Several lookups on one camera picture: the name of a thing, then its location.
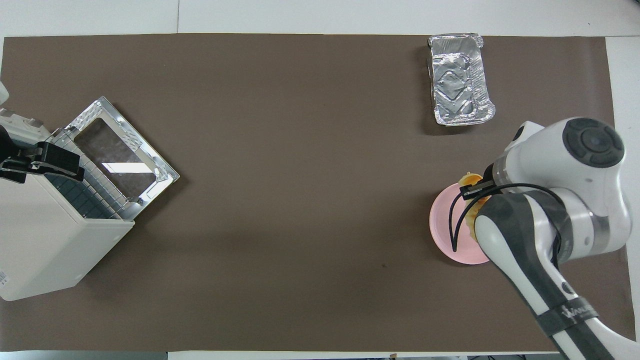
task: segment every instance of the pink plate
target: pink plate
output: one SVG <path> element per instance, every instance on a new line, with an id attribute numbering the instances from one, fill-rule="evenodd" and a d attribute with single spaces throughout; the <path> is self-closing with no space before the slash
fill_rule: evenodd
<path id="1" fill-rule="evenodd" d="M 433 241 L 440 250 L 451 259 L 468 265 L 476 265 L 489 261 L 480 245 L 469 234 L 466 221 L 462 221 L 460 234 L 458 235 L 458 251 L 453 252 L 451 239 L 449 238 L 449 208 L 451 202 L 460 193 L 460 186 L 456 183 L 442 190 L 431 206 L 429 213 L 429 228 Z M 456 222 L 465 209 L 465 201 L 460 198 L 453 208 L 453 231 L 456 230 Z"/>

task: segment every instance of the black strap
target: black strap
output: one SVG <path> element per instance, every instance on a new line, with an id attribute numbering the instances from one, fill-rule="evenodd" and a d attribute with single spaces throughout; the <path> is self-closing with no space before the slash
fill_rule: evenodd
<path id="1" fill-rule="evenodd" d="M 0 163 L 12 156 L 18 155 L 20 148 L 13 143 L 9 133 L 0 125 Z"/>
<path id="2" fill-rule="evenodd" d="M 568 300 L 536 317 L 538 325 L 549 337 L 575 324 L 598 317 L 598 313 L 584 297 Z"/>

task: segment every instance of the white table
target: white table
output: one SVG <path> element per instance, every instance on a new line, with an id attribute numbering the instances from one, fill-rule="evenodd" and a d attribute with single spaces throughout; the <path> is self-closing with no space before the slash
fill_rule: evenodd
<path id="1" fill-rule="evenodd" d="M 640 4 L 633 0 L 0 0 L 4 37 L 140 33 L 434 34 L 605 36 L 616 129 L 627 146 L 623 185 L 640 204 Z M 640 211 L 634 222 L 640 224 Z M 632 299 L 640 314 L 640 229 L 628 242 Z M 636 316 L 640 333 L 640 316 Z M 387 357 L 389 352 L 179 352 L 171 360 Z M 398 353 L 398 356 L 451 356 Z"/>

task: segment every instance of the black cable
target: black cable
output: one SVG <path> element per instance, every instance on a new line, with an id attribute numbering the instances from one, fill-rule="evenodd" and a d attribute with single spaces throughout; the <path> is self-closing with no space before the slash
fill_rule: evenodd
<path id="1" fill-rule="evenodd" d="M 551 218 L 549 217 L 548 214 L 547 214 L 547 218 L 549 219 L 549 222 L 551 223 L 551 225 L 556 230 L 556 237 L 554 238 L 554 242 L 551 245 L 551 263 L 553 264 L 553 266 L 556 269 L 558 269 L 558 252 L 560 252 L 560 243 L 561 243 L 560 242 L 560 231 L 558 230 L 558 228 L 556 227 L 556 225 L 551 220 Z"/>
<path id="2" fill-rule="evenodd" d="M 461 197 L 462 197 L 462 193 L 457 194 L 456 198 L 453 199 L 453 202 L 451 203 L 451 207 L 449 208 L 449 239 L 450 240 L 453 239 L 453 228 L 451 225 L 451 222 L 453 221 L 453 209 L 456 207 L 456 203 Z"/>
<path id="3" fill-rule="evenodd" d="M 564 206 L 564 202 L 562 201 L 562 199 L 560 199 L 560 197 L 556 193 L 552 192 L 548 188 L 545 188 L 544 186 L 540 186 L 536 184 L 513 183 L 513 184 L 500 185 L 500 186 L 496 186 L 495 188 L 489 188 L 489 189 L 483 190 L 480 193 L 478 193 L 478 195 L 476 195 L 476 197 L 474 197 L 473 200 L 471 200 L 471 202 L 469 202 L 465 210 L 462 212 L 462 215 L 460 215 L 460 217 L 458 218 L 458 223 L 456 224 L 456 231 L 454 233 L 454 236 L 451 238 L 451 247 L 453 248 L 453 251 L 458 250 L 458 235 L 460 233 L 460 227 L 462 226 L 462 221 L 465 219 L 465 215 L 469 212 L 469 210 L 471 210 L 473 205 L 475 205 L 483 197 L 486 197 L 491 193 L 495 193 L 499 190 L 506 189 L 506 188 L 533 188 L 533 189 L 541 190 L 551 195 L 551 197 L 553 197 L 556 201 L 558 201 L 560 205 Z"/>

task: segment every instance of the wire rack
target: wire rack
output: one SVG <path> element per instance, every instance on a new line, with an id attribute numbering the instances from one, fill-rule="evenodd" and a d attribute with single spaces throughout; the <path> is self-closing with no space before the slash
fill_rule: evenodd
<path id="1" fill-rule="evenodd" d="M 66 132 L 58 133 L 51 142 L 80 155 L 84 181 L 78 183 L 58 176 L 47 176 L 69 203 L 85 218 L 117 218 L 131 202 L 78 148 Z"/>

